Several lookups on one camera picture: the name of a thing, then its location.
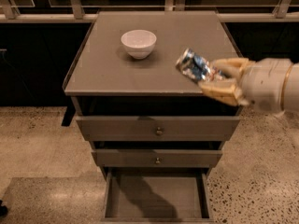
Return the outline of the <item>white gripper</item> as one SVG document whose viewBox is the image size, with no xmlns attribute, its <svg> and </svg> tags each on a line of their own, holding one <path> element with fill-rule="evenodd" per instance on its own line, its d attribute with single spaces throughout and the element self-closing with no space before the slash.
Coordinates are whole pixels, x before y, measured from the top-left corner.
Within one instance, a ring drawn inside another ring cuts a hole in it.
<svg viewBox="0 0 299 224">
<path fill-rule="evenodd" d="M 267 58 L 254 63 L 248 58 L 228 58 L 212 65 L 234 78 L 199 82 L 205 96 L 230 106 L 251 104 L 257 112 L 293 111 L 293 64 L 289 59 Z M 236 78 L 241 78 L 241 88 Z"/>
</svg>

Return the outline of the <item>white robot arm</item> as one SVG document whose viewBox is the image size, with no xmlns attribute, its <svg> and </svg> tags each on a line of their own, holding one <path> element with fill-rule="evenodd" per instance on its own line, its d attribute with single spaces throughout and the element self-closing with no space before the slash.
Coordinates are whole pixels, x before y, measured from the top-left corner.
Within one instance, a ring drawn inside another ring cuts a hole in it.
<svg viewBox="0 0 299 224">
<path fill-rule="evenodd" d="M 299 64 L 290 59 L 219 59 L 211 63 L 227 76 L 201 81 L 202 93 L 232 106 L 251 106 L 256 112 L 299 111 Z"/>
</svg>

